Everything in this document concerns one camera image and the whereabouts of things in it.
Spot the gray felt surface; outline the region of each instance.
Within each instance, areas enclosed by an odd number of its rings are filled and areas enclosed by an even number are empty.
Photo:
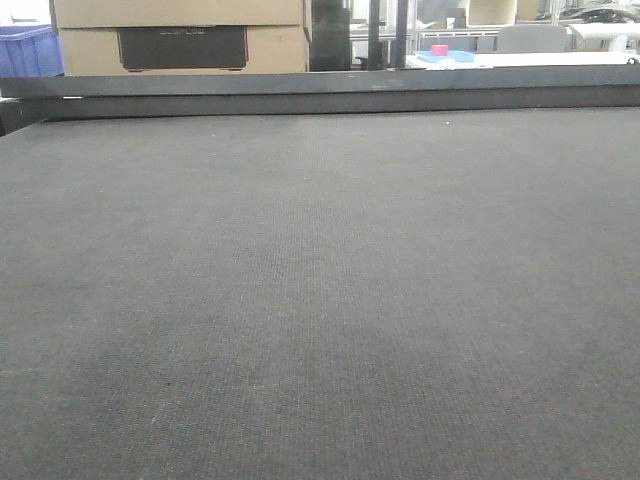
[[[0,477],[640,478],[639,131],[618,109],[0,139]]]

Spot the metal pole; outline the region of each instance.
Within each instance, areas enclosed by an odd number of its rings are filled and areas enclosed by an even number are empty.
[[[380,70],[382,49],[380,48],[380,0],[369,3],[369,59],[368,70]]]
[[[396,43],[393,55],[393,67],[404,68],[407,56],[407,16],[409,0],[398,0],[398,17],[396,19]]]
[[[567,0],[551,0],[551,25],[560,24],[560,14],[566,3]]]

